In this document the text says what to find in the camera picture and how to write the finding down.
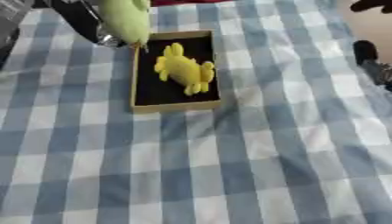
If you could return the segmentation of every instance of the yellow plush toy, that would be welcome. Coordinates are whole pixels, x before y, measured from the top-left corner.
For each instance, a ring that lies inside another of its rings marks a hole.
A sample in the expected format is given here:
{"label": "yellow plush toy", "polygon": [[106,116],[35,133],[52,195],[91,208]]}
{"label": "yellow plush toy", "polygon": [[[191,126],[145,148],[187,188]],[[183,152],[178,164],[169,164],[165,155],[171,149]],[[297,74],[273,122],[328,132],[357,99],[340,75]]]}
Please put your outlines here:
{"label": "yellow plush toy", "polygon": [[186,95],[208,92],[208,83],[214,78],[214,64],[206,61],[199,65],[195,59],[188,59],[184,56],[184,47],[179,43],[164,49],[164,56],[157,58],[154,69],[161,81],[167,81],[170,76],[184,86]]}

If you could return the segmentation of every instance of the tablecloth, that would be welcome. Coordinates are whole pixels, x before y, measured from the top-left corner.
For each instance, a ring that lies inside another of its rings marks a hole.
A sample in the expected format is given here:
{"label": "tablecloth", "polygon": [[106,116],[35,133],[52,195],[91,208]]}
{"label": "tablecloth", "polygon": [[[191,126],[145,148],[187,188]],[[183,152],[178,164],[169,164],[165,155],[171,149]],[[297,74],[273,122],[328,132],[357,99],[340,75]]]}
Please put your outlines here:
{"label": "tablecloth", "polygon": [[150,13],[214,30],[222,106],[134,115],[130,50],[33,10],[0,75],[0,223],[390,223],[391,97],[334,1]]}

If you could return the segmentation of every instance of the green parrot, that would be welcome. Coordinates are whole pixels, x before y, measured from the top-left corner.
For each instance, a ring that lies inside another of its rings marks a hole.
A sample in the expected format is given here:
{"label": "green parrot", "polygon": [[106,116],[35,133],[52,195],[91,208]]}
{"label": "green parrot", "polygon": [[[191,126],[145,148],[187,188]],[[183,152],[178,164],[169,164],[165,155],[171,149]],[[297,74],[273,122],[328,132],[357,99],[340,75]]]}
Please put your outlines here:
{"label": "green parrot", "polygon": [[105,28],[129,46],[145,46],[150,36],[150,0],[100,0]]}

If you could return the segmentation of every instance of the hand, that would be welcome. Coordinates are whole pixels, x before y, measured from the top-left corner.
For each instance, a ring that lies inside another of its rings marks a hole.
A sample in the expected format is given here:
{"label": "hand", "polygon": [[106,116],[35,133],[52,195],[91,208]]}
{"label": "hand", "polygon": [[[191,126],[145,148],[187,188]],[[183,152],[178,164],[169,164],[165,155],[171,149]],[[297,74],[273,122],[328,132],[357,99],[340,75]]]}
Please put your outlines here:
{"label": "hand", "polygon": [[381,10],[382,13],[392,13],[391,0],[360,0],[351,5],[351,10],[354,12],[367,11],[380,6],[383,6]]}

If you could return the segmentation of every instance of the open box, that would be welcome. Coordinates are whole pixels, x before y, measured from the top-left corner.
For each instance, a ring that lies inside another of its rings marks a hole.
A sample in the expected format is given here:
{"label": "open box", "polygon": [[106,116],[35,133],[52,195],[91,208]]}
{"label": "open box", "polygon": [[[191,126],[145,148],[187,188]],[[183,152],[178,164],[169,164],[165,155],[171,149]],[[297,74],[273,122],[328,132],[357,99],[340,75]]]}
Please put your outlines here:
{"label": "open box", "polygon": [[218,74],[209,83],[207,93],[192,96],[184,94],[185,87],[170,77],[161,81],[155,73],[157,57],[163,55],[166,46],[180,43],[184,47],[184,55],[195,58],[199,64],[214,61],[213,33],[211,31],[184,31],[154,33],[150,36],[149,52],[137,48],[134,52],[132,71],[130,106],[135,113],[152,113],[172,110],[213,109],[221,104],[218,89]]}

